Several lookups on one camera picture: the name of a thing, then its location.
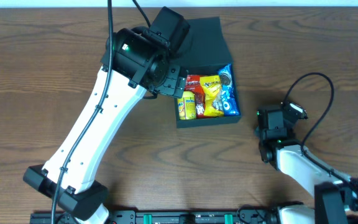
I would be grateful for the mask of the red Hacks candy bag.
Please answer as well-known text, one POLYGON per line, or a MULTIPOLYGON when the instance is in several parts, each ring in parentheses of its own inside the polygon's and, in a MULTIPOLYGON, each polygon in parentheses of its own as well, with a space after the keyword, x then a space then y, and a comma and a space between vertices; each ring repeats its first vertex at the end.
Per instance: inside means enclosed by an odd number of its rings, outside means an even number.
POLYGON ((196 117, 205 118, 204 91, 200 84, 201 75, 188 75, 186 78, 185 90, 195 95, 196 117))

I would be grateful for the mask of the yellow Mentos gum bottle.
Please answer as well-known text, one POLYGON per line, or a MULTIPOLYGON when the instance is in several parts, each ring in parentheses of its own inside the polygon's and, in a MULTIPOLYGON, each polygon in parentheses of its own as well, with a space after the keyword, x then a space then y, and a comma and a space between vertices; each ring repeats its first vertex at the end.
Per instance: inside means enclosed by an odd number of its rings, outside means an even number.
POLYGON ((196 119, 195 94, 184 91, 183 96, 177 100, 178 115, 181 120, 196 119))

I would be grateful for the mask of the yellow Hacks candy bag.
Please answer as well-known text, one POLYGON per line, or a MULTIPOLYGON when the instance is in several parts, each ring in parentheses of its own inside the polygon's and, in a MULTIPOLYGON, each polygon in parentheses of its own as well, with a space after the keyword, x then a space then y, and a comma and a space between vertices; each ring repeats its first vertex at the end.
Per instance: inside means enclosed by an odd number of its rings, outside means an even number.
POLYGON ((221 80, 218 75, 203 76, 200 85, 204 91, 204 116, 222 117, 223 103, 221 101, 221 80))

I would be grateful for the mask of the blue Oreo cookie pack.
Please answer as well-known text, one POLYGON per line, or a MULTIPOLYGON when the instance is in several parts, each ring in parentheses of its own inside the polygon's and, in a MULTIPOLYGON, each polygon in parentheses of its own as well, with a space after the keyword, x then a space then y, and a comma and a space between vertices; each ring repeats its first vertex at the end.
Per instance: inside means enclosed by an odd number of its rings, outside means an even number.
POLYGON ((240 112, 234 97, 234 87, 232 79, 232 64, 229 63, 218 71, 221 81, 221 101, 225 116, 239 116, 240 112))

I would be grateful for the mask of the dark green box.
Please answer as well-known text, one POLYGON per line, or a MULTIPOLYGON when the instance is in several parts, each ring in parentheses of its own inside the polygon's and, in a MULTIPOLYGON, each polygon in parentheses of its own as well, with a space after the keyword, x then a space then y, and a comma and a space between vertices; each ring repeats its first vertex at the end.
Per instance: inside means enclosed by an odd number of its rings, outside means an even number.
POLYGON ((186 20, 190 29, 174 60, 188 70, 189 75, 216 75, 218 70, 231 64, 233 95, 237 103, 239 115, 202 119, 180 120, 177 99, 174 98, 177 128, 195 128, 199 126, 215 126, 219 124, 238 123, 242 118, 239 94, 236 87, 234 61, 223 36, 219 17, 205 17, 186 20))

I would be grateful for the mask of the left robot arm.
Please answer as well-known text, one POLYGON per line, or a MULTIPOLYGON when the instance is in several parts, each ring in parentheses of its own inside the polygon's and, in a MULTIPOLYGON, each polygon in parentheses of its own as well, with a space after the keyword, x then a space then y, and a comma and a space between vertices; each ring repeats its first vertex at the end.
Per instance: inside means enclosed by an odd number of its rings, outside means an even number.
POLYGON ((108 189, 96 181, 100 162, 117 130, 142 99, 181 98, 188 71, 173 63, 190 29, 164 7, 147 26, 109 31, 92 94, 68 136, 44 164, 23 180, 51 198, 48 223, 106 223, 108 189))

